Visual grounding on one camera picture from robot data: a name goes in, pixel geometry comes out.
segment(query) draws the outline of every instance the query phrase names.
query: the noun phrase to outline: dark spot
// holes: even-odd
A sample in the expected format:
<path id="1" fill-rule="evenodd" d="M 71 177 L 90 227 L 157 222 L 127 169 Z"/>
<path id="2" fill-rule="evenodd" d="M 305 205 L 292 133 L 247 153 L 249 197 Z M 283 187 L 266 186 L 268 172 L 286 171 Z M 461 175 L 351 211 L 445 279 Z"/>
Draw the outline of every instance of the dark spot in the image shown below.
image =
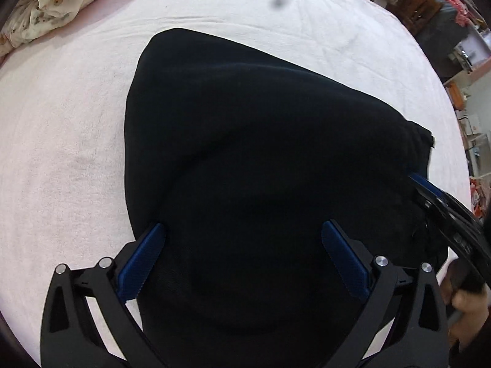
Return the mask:
<path id="1" fill-rule="evenodd" d="M 288 4 L 288 0 L 272 0 L 271 1 L 271 6 L 275 10 L 280 10 L 285 7 L 285 5 Z"/>

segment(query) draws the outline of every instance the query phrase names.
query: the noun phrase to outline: white bed sheet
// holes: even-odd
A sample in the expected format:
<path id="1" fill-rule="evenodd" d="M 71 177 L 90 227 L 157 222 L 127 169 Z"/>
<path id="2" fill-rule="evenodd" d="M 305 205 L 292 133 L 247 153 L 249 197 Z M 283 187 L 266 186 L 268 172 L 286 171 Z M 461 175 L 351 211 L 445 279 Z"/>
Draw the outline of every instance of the white bed sheet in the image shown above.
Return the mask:
<path id="1" fill-rule="evenodd" d="M 174 27 L 249 45 L 380 98 L 433 133 L 430 180 L 470 206 L 448 96 L 416 41 L 381 7 L 97 0 L 0 68 L 0 309 L 36 360 L 56 264 L 87 267 L 132 240 L 123 187 L 126 94 L 148 41 Z"/>

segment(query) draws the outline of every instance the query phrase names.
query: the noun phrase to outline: bed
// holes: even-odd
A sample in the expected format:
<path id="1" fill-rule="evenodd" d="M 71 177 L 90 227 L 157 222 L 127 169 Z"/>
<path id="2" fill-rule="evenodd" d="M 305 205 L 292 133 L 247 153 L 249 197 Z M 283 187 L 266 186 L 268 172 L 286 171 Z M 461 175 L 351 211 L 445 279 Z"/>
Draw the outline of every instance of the bed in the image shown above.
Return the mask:
<path id="1" fill-rule="evenodd" d="M 89 267 L 133 240 L 126 95 L 148 41 L 174 27 L 251 46 L 391 105 L 433 133 L 429 178 L 470 207 L 452 104 L 414 38 L 369 0 L 96 0 L 0 67 L 0 311 L 37 362 L 53 268 Z M 136 304 L 130 310 L 137 318 Z M 114 343 L 110 351 L 119 353 Z"/>

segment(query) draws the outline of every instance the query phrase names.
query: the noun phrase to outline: wall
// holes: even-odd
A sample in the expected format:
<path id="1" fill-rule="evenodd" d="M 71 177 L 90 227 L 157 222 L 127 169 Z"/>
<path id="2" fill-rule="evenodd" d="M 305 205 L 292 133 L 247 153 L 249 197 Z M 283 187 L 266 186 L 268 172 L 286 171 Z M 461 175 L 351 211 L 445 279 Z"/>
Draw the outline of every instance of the wall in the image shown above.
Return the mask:
<path id="1" fill-rule="evenodd" d="M 482 131 L 491 131 L 491 72 L 481 77 L 469 88 L 471 96 L 466 111 L 479 116 Z"/>

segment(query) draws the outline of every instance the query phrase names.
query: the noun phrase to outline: blue gripper pad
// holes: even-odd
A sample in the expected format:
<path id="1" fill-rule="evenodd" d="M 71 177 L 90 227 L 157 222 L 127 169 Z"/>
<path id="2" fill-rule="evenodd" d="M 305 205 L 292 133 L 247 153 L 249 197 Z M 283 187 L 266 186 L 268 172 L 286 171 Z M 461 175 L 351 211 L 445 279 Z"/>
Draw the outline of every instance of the blue gripper pad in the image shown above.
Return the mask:
<path id="1" fill-rule="evenodd" d="M 430 191 L 436 197 L 439 197 L 440 199 L 443 199 L 443 201 L 446 201 L 446 196 L 443 193 L 443 191 L 440 188 L 435 187 L 433 184 L 431 184 L 431 182 L 429 182 L 423 176 L 421 176 L 417 173 L 412 173 L 409 175 L 409 177 L 411 177 L 419 185 L 422 185 L 423 187 L 425 187 L 428 191 Z"/>
<path id="2" fill-rule="evenodd" d="M 322 244 L 350 295 L 365 303 L 370 296 L 370 274 L 331 221 L 322 225 Z"/>
<path id="3" fill-rule="evenodd" d="M 126 302 L 135 299 L 165 243 L 164 226 L 156 224 L 128 259 L 117 278 L 117 295 Z"/>

